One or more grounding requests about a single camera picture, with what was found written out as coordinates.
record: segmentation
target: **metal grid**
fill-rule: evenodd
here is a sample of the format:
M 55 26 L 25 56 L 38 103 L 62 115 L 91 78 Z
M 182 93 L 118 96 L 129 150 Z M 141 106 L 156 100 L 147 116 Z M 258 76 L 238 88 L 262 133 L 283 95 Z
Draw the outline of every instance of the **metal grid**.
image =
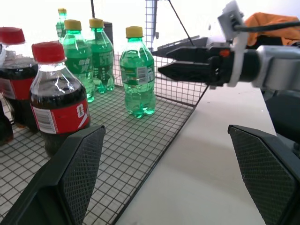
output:
M 152 116 L 136 119 L 124 107 L 124 90 L 96 95 L 92 125 L 105 124 L 102 156 L 85 225 L 114 224 L 194 108 L 158 97 Z M 0 147 L 0 219 L 34 173 L 48 160 L 39 133 L 14 127 L 14 140 Z

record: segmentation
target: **wire rack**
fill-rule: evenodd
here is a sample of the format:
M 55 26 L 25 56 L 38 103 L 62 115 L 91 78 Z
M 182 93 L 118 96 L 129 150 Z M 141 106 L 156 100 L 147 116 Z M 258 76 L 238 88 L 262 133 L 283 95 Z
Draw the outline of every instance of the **wire rack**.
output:
M 146 0 L 146 18 L 152 18 L 151 23 L 155 7 L 156 0 Z M 147 46 L 153 40 L 153 27 L 146 29 Z M 89 104 L 92 125 L 104 124 L 106 135 L 95 188 L 83 221 L 85 225 L 116 223 L 207 90 L 203 84 L 169 80 L 157 68 L 172 60 L 154 59 L 157 101 L 152 116 L 136 119 L 127 113 L 118 52 L 113 69 L 115 90 L 97 94 Z M 9 106 L 1 94 L 0 98 L 5 114 L 11 119 Z M 13 129 L 13 141 L 0 146 L 0 221 L 38 169 L 49 160 L 39 133 L 15 125 Z

